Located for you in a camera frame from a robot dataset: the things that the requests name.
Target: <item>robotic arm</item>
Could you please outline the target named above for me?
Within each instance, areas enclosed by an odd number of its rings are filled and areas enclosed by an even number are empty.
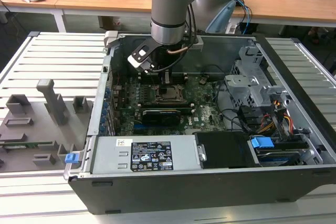
[[[193,1],[152,0],[151,38],[133,51],[128,57],[129,63],[138,71],[163,72],[179,62],[196,39],[196,31],[193,41],[184,39],[187,13],[193,16],[195,24]]]

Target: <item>gray 3d printed part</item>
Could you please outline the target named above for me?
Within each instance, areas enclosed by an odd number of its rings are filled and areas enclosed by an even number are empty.
[[[25,133],[14,133],[14,134],[3,134],[0,136],[0,143],[15,143],[24,142],[27,140],[27,135]]]
[[[31,118],[17,118],[17,119],[7,119],[5,124],[7,127],[15,127],[15,126],[30,126],[33,125],[33,121]]]
[[[57,152],[57,156],[59,160],[62,161],[63,164],[65,164],[65,157],[68,154],[67,150],[64,148],[64,145],[60,144]]]
[[[58,144],[56,141],[53,141],[50,144],[38,144],[37,147],[44,151],[58,150]]]
[[[0,143],[0,151],[3,151],[1,152],[1,159],[6,164],[0,167],[0,172],[64,169],[66,154],[74,150],[74,146],[78,150],[84,147],[92,109],[92,102],[87,102],[89,106],[88,113],[75,113],[72,101],[66,101],[66,108],[63,113],[67,117],[67,123],[61,126],[48,113],[44,102],[32,102],[30,105],[23,106],[24,114],[13,115],[9,111],[3,120],[4,123],[0,126],[0,134],[4,137],[12,136],[13,138],[14,135],[24,133],[27,139],[24,142]],[[31,118],[34,121],[33,125],[15,125],[11,127],[5,125],[7,120],[26,118]],[[43,166],[36,166],[32,161],[33,156],[45,153],[50,153],[55,158],[55,163],[53,165],[46,163]]]
[[[74,107],[75,113],[87,113],[89,111],[86,97],[74,97],[72,105]]]
[[[66,123],[66,117],[63,114],[63,110],[61,109],[53,90],[54,84],[54,81],[51,79],[40,79],[36,89],[43,93],[47,100],[49,111],[53,114],[57,124],[64,125]]]
[[[6,103],[12,114],[24,114],[24,106],[26,105],[30,105],[30,103],[24,94],[12,94]]]
[[[55,164],[55,159],[54,157],[48,153],[48,154],[35,154],[33,162],[35,165],[54,165]]]

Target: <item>gray rectangular block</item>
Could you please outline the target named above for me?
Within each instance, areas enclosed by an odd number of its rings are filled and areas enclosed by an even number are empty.
[[[7,119],[5,124],[7,127],[15,126],[30,126],[33,125],[33,120],[31,118],[16,118],[16,119]]]
[[[25,133],[18,133],[18,134],[6,134],[0,136],[0,142],[24,142],[27,140],[27,135]]]
[[[35,163],[35,165],[44,166],[44,165],[54,165],[56,160],[51,155],[51,153],[49,153],[49,154],[35,154],[33,162]]]
[[[39,147],[41,150],[46,151],[58,150],[58,144],[56,141],[53,141],[50,144],[38,144],[37,147]]]

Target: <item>blue connector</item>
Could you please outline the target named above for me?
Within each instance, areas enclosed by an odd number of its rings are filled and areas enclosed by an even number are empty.
[[[100,132],[100,133],[103,133],[103,132],[105,132],[105,129],[106,129],[106,127],[103,126],[103,125],[101,125],[101,126],[99,127],[99,132]]]
[[[109,88],[106,88],[105,89],[105,98],[110,97],[110,95],[111,95],[111,90]]]
[[[101,110],[101,114],[102,114],[102,115],[107,115],[107,110],[106,110],[106,109],[102,109],[102,110]]]
[[[78,153],[69,153],[65,156],[66,164],[78,164],[79,163],[79,154]]]
[[[270,137],[258,136],[251,139],[252,146],[254,148],[273,148],[274,143]]]

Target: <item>white label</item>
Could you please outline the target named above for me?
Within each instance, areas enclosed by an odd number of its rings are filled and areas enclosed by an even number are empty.
[[[24,145],[5,146],[5,149],[25,149]]]
[[[173,163],[172,162],[163,162],[162,163],[162,166],[169,166],[169,165],[173,165]]]
[[[131,146],[133,139],[117,139],[116,147]]]

